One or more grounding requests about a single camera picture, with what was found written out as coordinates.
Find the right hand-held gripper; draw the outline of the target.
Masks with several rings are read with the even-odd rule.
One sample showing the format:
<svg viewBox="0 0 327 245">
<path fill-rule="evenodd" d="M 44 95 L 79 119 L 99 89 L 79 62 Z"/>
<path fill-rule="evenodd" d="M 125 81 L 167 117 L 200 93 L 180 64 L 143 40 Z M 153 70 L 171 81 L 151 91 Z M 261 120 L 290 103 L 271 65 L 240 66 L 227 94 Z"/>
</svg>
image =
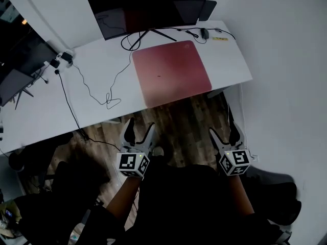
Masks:
<svg viewBox="0 0 327 245">
<path fill-rule="evenodd" d="M 236 176 L 244 174 L 250 167 L 250 153 L 244 147 L 244 134 L 234 120 L 230 122 L 229 127 L 229 144 L 225 143 L 212 127 L 208 131 L 214 148 L 219 151 L 218 164 L 222 171 L 227 176 Z"/>
</svg>

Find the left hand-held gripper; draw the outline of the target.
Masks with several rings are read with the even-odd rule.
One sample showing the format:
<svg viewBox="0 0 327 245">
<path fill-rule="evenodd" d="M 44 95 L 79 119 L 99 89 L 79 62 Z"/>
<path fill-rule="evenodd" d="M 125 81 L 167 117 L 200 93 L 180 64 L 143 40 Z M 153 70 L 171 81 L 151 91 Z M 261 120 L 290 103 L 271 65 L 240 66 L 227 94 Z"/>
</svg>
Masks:
<svg viewBox="0 0 327 245">
<path fill-rule="evenodd" d="M 142 178 L 150 163 L 155 123 L 149 125 L 142 141 L 135 144 L 134 118 L 130 118 L 120 133 L 121 149 L 116 155 L 116 169 L 126 177 Z"/>
</svg>

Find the red mouse pad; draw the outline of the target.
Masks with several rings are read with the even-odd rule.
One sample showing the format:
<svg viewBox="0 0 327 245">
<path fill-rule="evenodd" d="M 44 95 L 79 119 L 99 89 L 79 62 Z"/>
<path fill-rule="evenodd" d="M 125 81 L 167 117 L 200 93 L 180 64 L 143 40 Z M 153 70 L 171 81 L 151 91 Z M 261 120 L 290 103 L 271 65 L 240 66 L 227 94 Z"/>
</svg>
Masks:
<svg viewBox="0 0 327 245">
<path fill-rule="evenodd" d="M 199 53 L 190 40 L 135 51 L 132 58 L 148 108 L 212 89 Z"/>
</svg>

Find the person's right forearm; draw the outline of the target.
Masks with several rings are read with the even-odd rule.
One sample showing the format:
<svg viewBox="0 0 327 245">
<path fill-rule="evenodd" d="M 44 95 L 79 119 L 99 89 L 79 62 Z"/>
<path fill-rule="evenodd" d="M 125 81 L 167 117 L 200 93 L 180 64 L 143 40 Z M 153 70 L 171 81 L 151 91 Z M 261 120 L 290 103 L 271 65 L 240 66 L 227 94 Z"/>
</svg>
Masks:
<svg viewBox="0 0 327 245">
<path fill-rule="evenodd" d="M 229 176 L 227 177 L 229 192 L 239 215 L 247 216 L 254 214 L 253 206 L 246 194 L 240 177 Z"/>
</svg>

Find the person's left forearm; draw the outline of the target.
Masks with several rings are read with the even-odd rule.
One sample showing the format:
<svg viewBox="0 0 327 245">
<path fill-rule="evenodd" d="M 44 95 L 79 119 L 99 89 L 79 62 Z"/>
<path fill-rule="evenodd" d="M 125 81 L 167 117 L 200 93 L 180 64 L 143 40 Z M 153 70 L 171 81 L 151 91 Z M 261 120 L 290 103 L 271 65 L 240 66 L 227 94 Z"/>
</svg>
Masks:
<svg viewBox="0 0 327 245">
<path fill-rule="evenodd" d="M 128 177 L 106 209 L 121 223 L 125 224 L 131 211 L 142 178 Z"/>
</svg>

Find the person's black trousers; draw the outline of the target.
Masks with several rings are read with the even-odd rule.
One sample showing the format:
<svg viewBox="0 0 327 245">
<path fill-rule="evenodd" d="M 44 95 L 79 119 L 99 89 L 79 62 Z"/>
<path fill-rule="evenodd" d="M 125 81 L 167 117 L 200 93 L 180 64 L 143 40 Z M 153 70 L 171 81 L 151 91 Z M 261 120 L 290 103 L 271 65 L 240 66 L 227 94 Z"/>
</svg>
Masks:
<svg viewBox="0 0 327 245">
<path fill-rule="evenodd" d="M 139 204 L 217 202 L 221 194 L 218 173 L 210 166 L 172 167 L 151 160 L 140 185 Z"/>
</svg>

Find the black office chair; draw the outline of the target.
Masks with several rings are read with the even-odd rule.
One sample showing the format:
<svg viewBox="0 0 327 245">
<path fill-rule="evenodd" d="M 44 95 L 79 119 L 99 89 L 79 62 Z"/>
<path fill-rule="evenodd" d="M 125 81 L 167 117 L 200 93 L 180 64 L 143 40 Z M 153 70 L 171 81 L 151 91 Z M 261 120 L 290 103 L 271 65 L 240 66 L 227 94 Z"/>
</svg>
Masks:
<svg viewBox="0 0 327 245">
<path fill-rule="evenodd" d="M 282 226 L 295 222 L 301 201 L 297 199 L 297 186 L 290 175 L 251 166 L 241 181 L 256 213 Z"/>
<path fill-rule="evenodd" d="M 21 219 L 18 228 L 31 245 L 67 245 L 70 234 L 96 202 L 106 170 L 91 163 L 61 161 L 51 191 L 15 198 Z"/>
</svg>

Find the person's black shirt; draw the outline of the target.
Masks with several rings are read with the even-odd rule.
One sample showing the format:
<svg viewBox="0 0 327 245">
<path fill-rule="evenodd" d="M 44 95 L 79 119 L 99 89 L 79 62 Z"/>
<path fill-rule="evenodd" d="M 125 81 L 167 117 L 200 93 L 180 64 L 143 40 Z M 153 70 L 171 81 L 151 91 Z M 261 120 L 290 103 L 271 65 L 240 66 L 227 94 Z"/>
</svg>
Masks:
<svg viewBox="0 0 327 245">
<path fill-rule="evenodd" d="M 274 245 L 280 232 L 256 213 L 228 220 L 208 206 L 140 204 L 128 230 L 105 208 L 94 210 L 76 245 Z"/>
</svg>

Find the black bag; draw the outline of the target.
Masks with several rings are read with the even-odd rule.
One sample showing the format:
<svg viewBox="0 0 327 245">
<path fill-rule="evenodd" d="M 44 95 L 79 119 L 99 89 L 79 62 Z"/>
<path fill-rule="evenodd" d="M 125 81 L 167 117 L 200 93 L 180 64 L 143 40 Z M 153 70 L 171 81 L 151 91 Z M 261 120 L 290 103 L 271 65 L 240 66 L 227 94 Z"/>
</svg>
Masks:
<svg viewBox="0 0 327 245">
<path fill-rule="evenodd" d="M 9 165 L 13 170 L 30 176 L 41 174 L 48 170 L 57 147 L 69 143 L 72 137 L 73 133 L 68 132 L 28 145 L 19 154 L 10 154 Z"/>
</svg>

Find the dark window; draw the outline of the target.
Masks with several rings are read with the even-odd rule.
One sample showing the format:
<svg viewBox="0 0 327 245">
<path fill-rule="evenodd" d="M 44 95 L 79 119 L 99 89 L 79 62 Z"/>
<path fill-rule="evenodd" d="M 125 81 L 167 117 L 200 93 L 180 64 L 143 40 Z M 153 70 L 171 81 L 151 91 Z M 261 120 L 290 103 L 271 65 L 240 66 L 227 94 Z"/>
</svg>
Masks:
<svg viewBox="0 0 327 245">
<path fill-rule="evenodd" d="M 11 1 L 0 0 L 0 66 L 30 75 L 56 57 Z"/>
</svg>

